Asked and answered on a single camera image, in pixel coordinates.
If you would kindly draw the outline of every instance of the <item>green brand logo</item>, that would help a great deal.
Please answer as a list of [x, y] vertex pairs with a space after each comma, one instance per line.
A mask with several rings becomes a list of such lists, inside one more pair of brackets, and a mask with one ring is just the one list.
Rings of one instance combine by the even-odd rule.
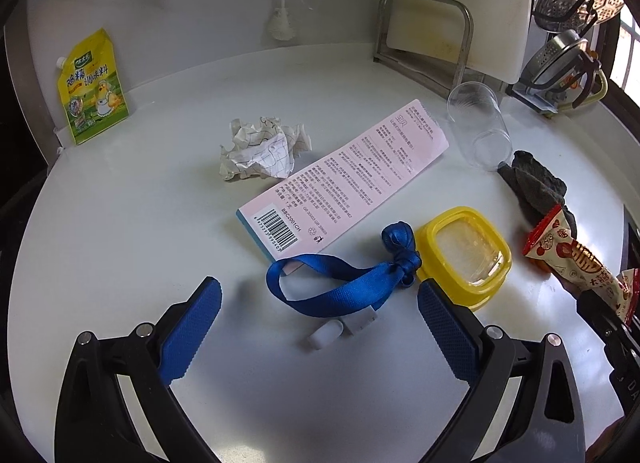
[[74, 66], [76, 66], [76, 69], [80, 69], [82, 68], [82, 66], [86, 66], [87, 64], [89, 64], [94, 58], [91, 55], [91, 52], [86, 52], [84, 55], [82, 55], [82, 57], [77, 58], [74, 61]]

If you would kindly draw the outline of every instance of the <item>metal screw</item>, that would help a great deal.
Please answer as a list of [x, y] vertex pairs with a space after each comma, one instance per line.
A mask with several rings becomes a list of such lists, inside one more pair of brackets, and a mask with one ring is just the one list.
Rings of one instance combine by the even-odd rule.
[[550, 335], [546, 336], [546, 340], [549, 342], [549, 344], [551, 344], [552, 346], [556, 346], [558, 347], [559, 345], [562, 344], [562, 339], [556, 335], [555, 333], [552, 333]]
[[149, 335], [151, 335], [154, 331], [154, 327], [152, 324], [149, 324], [148, 322], [145, 322], [144, 324], [140, 324], [137, 328], [136, 328], [136, 335], [138, 335], [139, 337], [148, 337]]
[[91, 342], [91, 337], [92, 335], [90, 331], [83, 331], [78, 335], [77, 342], [79, 345], [84, 346], [85, 344], [89, 344], [89, 342]]
[[497, 326], [489, 326], [486, 329], [486, 334], [489, 335], [489, 337], [498, 340], [498, 338], [502, 338], [502, 330], [500, 328], [498, 328]]

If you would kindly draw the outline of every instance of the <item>dish rack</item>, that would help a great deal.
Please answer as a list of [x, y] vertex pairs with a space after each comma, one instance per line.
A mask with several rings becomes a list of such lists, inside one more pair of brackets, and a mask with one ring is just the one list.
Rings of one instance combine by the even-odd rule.
[[378, 30], [376, 48], [373, 54], [374, 61], [385, 64], [443, 98], [448, 98], [453, 88], [463, 82], [471, 81], [487, 84], [496, 94], [504, 93], [507, 86], [504, 82], [466, 67], [471, 41], [474, 36], [474, 20], [471, 12], [463, 3], [457, 0], [427, 0], [455, 6], [465, 21], [458, 61], [454, 64], [420, 53], [404, 52], [403, 50], [388, 47], [386, 45], [386, 36], [391, 18], [391, 1], [380, 0], [378, 7]]

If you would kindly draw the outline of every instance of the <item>yellow plastic container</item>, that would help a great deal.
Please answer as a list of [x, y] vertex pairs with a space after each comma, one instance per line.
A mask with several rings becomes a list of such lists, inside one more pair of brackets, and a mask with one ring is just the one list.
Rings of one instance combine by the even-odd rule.
[[511, 250], [477, 210], [455, 207], [415, 234], [421, 281], [432, 277], [455, 304], [472, 311], [487, 303], [511, 268]]

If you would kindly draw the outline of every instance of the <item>barcode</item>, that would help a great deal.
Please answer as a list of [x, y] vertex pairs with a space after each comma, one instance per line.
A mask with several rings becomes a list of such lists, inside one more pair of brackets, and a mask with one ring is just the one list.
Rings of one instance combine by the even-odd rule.
[[286, 250], [298, 240], [294, 231], [289, 228], [274, 207], [263, 210], [255, 220], [278, 252]]

